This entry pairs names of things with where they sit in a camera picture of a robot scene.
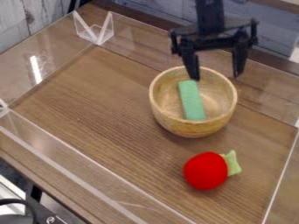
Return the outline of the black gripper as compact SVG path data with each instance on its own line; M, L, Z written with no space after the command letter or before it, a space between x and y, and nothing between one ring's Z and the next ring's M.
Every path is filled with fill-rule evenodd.
M232 50L233 77L245 68L248 50L257 43L257 21L220 15L200 15L197 23L169 30L172 54L181 56L188 75L200 80L198 57L194 52L220 48Z

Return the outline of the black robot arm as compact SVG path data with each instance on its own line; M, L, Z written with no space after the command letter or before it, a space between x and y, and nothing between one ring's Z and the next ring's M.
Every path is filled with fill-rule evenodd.
M168 31L170 52L181 58L192 80L201 79L197 51L228 48L232 53L232 75L245 68L248 50L257 43L257 21L226 17L222 0L194 0L196 24Z

